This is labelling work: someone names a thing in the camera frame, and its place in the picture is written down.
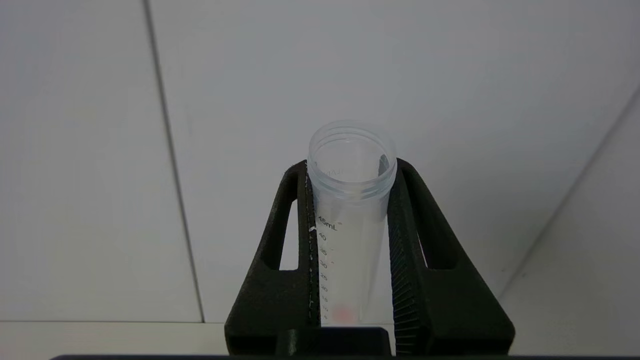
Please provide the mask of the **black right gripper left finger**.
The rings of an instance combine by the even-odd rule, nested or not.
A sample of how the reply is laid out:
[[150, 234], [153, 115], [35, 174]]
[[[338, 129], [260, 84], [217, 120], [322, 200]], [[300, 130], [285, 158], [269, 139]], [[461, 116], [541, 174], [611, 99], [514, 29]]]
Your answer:
[[[281, 269], [291, 206], [297, 203], [296, 269]], [[273, 356], [278, 337], [320, 326], [318, 240], [306, 161], [283, 175], [256, 253], [224, 324], [232, 356]]]

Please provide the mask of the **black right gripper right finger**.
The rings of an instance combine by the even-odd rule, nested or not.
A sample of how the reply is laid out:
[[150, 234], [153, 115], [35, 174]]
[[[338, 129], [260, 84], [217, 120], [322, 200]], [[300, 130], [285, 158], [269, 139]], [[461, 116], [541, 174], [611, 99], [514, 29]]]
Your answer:
[[398, 357], [505, 356], [515, 327], [418, 171], [397, 160], [387, 207]]

